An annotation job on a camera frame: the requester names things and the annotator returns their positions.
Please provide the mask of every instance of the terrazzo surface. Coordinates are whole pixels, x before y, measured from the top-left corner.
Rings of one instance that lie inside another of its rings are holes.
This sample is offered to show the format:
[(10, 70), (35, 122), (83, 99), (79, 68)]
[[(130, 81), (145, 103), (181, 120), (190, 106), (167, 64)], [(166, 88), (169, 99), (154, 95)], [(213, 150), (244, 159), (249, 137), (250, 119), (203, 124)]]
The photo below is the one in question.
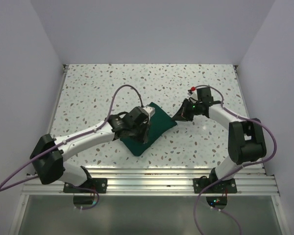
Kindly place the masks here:
[[(232, 65), (70, 65), (51, 134), (67, 135), (104, 120), (114, 91), (123, 84), (138, 89), (144, 105), (154, 102), (171, 117), (188, 97), (190, 87), (209, 84), (223, 93), (228, 108), (246, 116)], [(220, 99), (216, 92), (212, 91), (212, 95)], [(123, 88), (112, 113), (129, 112), (139, 104), (136, 93)], [(213, 168), (226, 156), (227, 131), (213, 120), (197, 116), (193, 122), (178, 122), (139, 157), (117, 140), (94, 146), (68, 161), (98, 168)]]

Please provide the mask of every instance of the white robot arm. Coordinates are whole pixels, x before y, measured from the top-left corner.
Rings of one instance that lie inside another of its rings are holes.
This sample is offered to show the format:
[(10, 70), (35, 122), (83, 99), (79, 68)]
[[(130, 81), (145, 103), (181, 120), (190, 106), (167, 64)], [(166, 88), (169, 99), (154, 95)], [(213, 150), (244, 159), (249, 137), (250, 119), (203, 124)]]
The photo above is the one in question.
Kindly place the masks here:
[(77, 153), (95, 145), (131, 137), (139, 142), (147, 142), (150, 118), (155, 109), (149, 106), (135, 107), (131, 112), (110, 115), (108, 121), (80, 132), (51, 138), (50, 134), (42, 136), (30, 158), (34, 158), (46, 149), (57, 146), (52, 152), (33, 162), (34, 168), (42, 184), (50, 184), (56, 180), (72, 184), (76, 187), (89, 188), (90, 174), (83, 166), (75, 166), (67, 160)]
[[(239, 119), (234, 113), (222, 107), (221, 101), (214, 101), (210, 87), (195, 88), (189, 91), (189, 99), (185, 99), (181, 108), (172, 118), (176, 121), (193, 121), (195, 115), (204, 115), (228, 130), (228, 153), (223, 162), (213, 168), (208, 183), (213, 183), (242, 166), (243, 163), (255, 162), (266, 155), (266, 144), (262, 127)], [(234, 174), (222, 181), (230, 181)]]

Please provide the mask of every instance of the teal cloth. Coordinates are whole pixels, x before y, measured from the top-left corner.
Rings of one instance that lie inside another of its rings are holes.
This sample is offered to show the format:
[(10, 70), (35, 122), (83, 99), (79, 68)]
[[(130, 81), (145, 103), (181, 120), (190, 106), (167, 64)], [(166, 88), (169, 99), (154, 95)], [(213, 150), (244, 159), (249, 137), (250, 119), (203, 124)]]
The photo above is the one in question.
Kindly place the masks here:
[(155, 114), (150, 119), (151, 125), (148, 133), (148, 142), (139, 143), (131, 138), (121, 138), (121, 141), (131, 153), (137, 157), (141, 156), (163, 133), (177, 125), (158, 105), (152, 102), (149, 106), (155, 108)]

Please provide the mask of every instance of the black bracket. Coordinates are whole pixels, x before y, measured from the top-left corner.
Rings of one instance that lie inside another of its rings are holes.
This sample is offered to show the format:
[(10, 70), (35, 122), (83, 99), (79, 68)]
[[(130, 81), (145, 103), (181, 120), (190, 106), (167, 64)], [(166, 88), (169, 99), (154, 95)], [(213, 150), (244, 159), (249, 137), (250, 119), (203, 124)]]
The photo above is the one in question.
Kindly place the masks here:
[[(107, 178), (92, 178), (92, 185), (94, 186), (97, 193), (106, 193), (108, 180)], [(90, 193), (87, 190), (73, 188), (70, 184), (64, 184), (64, 193)]]
[[(205, 187), (210, 185), (211, 182), (206, 176), (193, 179), (194, 193), (200, 193)], [(224, 180), (220, 183), (207, 189), (204, 193), (214, 194), (214, 193), (224, 193), (227, 189), (227, 193), (237, 193), (235, 179)]]

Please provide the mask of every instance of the white wall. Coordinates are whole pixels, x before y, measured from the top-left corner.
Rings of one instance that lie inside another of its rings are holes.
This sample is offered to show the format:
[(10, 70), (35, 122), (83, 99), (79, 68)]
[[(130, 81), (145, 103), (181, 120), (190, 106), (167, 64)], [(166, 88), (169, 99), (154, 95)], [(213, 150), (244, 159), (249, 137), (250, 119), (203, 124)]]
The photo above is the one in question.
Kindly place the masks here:
[(238, 73), (249, 114), (277, 138), (266, 169), (275, 174), (294, 234), (294, 0), (275, 1)]
[[(46, 133), (61, 73), (30, 1), (0, 0), (0, 182), (28, 160)], [(9, 231), (20, 191), (0, 193), (0, 235)]]
[(64, 63), (238, 64), (274, 0), (31, 0)]

